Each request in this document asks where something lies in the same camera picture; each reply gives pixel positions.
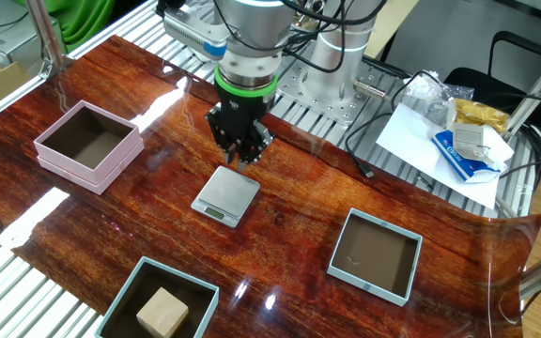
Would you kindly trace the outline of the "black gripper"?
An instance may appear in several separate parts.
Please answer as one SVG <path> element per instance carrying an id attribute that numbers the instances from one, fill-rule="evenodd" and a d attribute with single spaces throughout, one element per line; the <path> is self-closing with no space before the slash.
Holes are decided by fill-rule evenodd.
<path id="1" fill-rule="evenodd" d="M 273 107 L 275 90 L 269 94 L 243 97 L 216 87 L 221 105 L 216 104 L 206 114 L 205 120 L 216 145 L 224 153 L 224 163 L 230 165 L 237 154 L 238 171 L 261 159 L 262 152 L 271 144 L 274 134 L 259 120 Z"/>

